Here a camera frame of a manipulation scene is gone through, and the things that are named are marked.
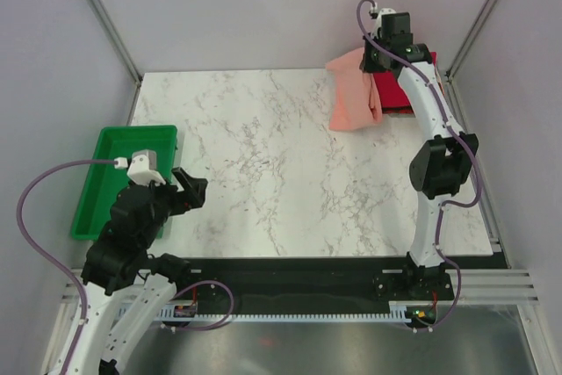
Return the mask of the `pink t shirt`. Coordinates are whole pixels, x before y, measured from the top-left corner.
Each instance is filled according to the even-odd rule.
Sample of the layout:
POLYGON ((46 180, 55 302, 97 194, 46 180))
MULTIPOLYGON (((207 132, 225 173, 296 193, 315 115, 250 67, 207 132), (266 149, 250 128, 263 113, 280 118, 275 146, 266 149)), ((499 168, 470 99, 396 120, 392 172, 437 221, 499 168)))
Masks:
POLYGON ((363 58, 364 48, 360 47, 326 64, 335 81, 335 105, 328 126, 331 131, 352 132, 382 122, 374 78, 360 69, 363 58))

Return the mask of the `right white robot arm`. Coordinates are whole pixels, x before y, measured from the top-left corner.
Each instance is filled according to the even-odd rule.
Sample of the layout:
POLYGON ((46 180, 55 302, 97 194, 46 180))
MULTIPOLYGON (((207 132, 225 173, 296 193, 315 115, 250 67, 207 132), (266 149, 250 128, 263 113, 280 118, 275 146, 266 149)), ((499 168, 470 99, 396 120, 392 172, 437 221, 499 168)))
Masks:
POLYGON ((434 286, 447 283, 440 244, 444 213, 470 175, 479 141, 453 117, 431 52, 414 42, 409 14, 372 6, 369 15, 374 26, 364 32, 360 69, 366 74, 394 76, 423 135, 421 148, 409 165, 418 211, 401 279, 408 297, 422 299, 434 286))

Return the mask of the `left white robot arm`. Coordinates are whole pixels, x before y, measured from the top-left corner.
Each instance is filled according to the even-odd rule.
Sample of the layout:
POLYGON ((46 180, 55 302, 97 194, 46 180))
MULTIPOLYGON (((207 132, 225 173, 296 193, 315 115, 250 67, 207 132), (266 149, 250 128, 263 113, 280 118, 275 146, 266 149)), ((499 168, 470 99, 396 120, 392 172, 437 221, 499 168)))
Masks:
POLYGON ((118 374, 157 312, 190 294, 190 265, 180 257, 151 257, 148 249, 166 221, 205 203, 208 182, 172 170, 177 180, 158 184, 156 173, 129 182, 88 249, 78 286, 80 302, 54 374, 118 374))

